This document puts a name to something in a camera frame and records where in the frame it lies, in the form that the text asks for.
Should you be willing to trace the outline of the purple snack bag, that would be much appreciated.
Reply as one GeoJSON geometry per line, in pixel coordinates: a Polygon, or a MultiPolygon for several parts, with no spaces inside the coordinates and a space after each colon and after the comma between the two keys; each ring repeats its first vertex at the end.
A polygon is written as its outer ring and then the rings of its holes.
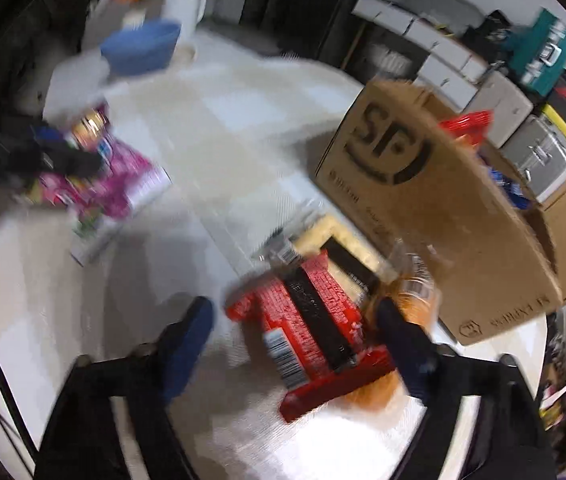
{"type": "Polygon", "coordinates": [[[85,110],[70,127],[34,130],[34,137],[62,141],[79,152],[98,155],[100,172],[89,178],[61,177],[44,172],[25,194],[30,205],[64,207],[74,219],[70,255],[84,266],[112,240],[124,222],[161,196],[171,180],[154,164],[112,132],[108,104],[85,110]]]}

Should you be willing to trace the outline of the red snack bag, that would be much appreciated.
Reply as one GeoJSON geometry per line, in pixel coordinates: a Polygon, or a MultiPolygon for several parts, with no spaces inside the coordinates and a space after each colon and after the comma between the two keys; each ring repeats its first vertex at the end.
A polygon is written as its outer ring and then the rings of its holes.
{"type": "Polygon", "coordinates": [[[383,344],[329,271],[327,252],[273,274],[225,308],[234,322],[253,318],[285,396],[280,414],[295,422],[340,396],[394,372],[383,344]]]}

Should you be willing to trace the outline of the blue snack bag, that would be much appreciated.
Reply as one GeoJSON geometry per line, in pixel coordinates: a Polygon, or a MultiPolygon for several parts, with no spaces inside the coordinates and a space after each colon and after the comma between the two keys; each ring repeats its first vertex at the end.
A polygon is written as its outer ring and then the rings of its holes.
{"type": "Polygon", "coordinates": [[[492,182],[500,188],[501,192],[504,193],[504,196],[507,197],[509,203],[515,209],[530,209],[532,200],[528,197],[528,193],[518,180],[506,176],[503,172],[490,165],[488,165],[487,168],[492,182]]]}

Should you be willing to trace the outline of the blue bowl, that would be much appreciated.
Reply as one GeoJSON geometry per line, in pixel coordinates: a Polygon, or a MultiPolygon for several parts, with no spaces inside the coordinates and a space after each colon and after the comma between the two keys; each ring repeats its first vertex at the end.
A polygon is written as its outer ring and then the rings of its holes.
{"type": "Polygon", "coordinates": [[[100,44],[100,54],[117,76],[140,76],[166,68],[180,37],[178,22],[152,20],[121,29],[100,44]]]}

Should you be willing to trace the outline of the orange snack bag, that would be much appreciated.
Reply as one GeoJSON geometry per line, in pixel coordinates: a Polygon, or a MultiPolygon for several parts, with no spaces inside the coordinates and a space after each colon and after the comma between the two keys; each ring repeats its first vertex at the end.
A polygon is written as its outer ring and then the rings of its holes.
{"type": "Polygon", "coordinates": [[[442,293],[418,255],[405,254],[394,267],[397,278],[379,286],[365,311],[373,340],[388,350],[394,370],[347,396],[359,408],[371,411],[385,408],[401,382],[427,401],[426,381],[436,367],[430,333],[437,323],[442,293]]]}

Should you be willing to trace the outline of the checked tablecloth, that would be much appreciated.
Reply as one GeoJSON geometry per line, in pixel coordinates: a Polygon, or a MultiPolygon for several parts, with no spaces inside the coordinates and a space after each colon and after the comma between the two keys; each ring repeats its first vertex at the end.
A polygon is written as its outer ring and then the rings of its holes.
{"type": "MultiPolygon", "coordinates": [[[[266,238],[308,200],[360,84],[323,64],[261,58],[204,32],[187,68],[100,88],[115,135],[171,183],[91,263],[71,219],[0,188],[0,365],[35,441],[82,354],[112,359],[154,339],[196,296],[217,307],[261,273],[266,238]]],[[[384,479],[421,410],[398,393],[369,414],[332,403],[294,425],[254,326],[219,315],[184,395],[179,435],[204,479],[384,479]]]]}

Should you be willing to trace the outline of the yellow cracker pack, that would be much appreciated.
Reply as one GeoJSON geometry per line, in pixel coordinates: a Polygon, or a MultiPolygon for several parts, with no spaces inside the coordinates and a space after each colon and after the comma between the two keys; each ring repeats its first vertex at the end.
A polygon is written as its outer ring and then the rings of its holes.
{"type": "Polygon", "coordinates": [[[279,226],[255,257],[270,266],[291,266],[326,252],[327,270],[360,309],[394,271],[367,242],[332,214],[302,211],[279,226]]]}

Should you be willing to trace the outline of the brown SF cardboard box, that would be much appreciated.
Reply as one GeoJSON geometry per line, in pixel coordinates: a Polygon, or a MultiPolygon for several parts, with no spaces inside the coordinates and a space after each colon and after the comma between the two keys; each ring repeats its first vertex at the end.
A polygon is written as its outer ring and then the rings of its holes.
{"type": "Polygon", "coordinates": [[[443,293],[440,321],[467,346],[560,309],[554,244],[536,205],[490,177],[509,169],[440,128],[452,113],[423,87],[372,80],[324,152],[315,183],[379,252],[418,254],[443,293]]]}

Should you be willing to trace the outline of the silver suitcase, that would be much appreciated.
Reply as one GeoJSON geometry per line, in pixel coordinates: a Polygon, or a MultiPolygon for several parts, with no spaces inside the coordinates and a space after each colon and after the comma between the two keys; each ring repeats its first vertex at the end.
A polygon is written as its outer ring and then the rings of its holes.
{"type": "Polygon", "coordinates": [[[545,115],[528,117],[500,151],[536,197],[566,169],[566,137],[545,115]]]}

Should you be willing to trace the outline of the red snack bags in box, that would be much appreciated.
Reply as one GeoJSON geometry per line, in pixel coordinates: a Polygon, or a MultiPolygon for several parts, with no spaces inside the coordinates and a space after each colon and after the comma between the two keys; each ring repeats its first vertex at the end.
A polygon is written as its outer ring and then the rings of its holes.
{"type": "Polygon", "coordinates": [[[444,120],[438,125],[454,139],[472,148],[478,148],[486,139],[493,120],[494,114],[491,110],[480,110],[444,120]]]}

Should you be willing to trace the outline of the beige suitcase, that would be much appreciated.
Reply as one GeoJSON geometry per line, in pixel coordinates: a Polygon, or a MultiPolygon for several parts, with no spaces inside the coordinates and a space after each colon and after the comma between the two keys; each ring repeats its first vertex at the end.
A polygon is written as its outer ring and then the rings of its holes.
{"type": "Polygon", "coordinates": [[[492,111],[492,125],[486,136],[495,148],[501,148],[530,116],[533,103],[516,84],[500,72],[485,78],[481,88],[464,109],[466,113],[492,111]]]}

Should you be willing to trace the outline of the woven laundry basket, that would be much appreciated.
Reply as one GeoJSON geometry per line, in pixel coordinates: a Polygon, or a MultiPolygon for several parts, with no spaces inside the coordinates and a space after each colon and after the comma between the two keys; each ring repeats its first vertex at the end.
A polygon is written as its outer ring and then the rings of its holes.
{"type": "Polygon", "coordinates": [[[362,52],[359,70],[364,81],[373,78],[412,80],[423,63],[419,52],[401,52],[370,42],[362,52]]]}

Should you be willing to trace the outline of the white drawer desk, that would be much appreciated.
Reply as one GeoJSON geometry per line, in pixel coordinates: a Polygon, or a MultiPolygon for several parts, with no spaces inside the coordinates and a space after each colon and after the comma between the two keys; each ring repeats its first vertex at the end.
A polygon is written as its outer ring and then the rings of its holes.
{"type": "Polygon", "coordinates": [[[487,63],[454,37],[437,30],[417,15],[385,0],[357,0],[353,15],[426,53],[417,63],[415,75],[405,78],[424,82],[436,90],[456,110],[464,110],[474,98],[487,63]]]}

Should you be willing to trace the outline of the teal suitcase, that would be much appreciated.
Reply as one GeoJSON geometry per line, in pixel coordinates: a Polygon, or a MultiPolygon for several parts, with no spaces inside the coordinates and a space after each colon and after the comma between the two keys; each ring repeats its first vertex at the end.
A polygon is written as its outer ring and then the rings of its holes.
{"type": "Polygon", "coordinates": [[[526,91],[546,96],[566,65],[566,25],[547,9],[515,37],[510,73],[526,91]]]}

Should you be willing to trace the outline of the black bag on desk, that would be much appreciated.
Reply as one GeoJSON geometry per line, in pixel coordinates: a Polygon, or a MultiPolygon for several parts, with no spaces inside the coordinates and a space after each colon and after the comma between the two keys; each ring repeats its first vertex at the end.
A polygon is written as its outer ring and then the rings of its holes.
{"type": "Polygon", "coordinates": [[[499,10],[484,16],[477,27],[469,26],[461,36],[461,44],[488,64],[504,61],[509,51],[504,45],[511,35],[513,24],[499,10]]]}

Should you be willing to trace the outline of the oval grey mirror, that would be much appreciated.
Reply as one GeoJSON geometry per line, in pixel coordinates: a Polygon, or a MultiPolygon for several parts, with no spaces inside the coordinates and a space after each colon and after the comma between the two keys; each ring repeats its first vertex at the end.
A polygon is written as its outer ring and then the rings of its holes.
{"type": "Polygon", "coordinates": [[[478,26],[484,20],[482,10],[469,0],[399,0],[399,2],[420,18],[426,18],[436,25],[445,25],[461,32],[468,26],[478,26]]]}

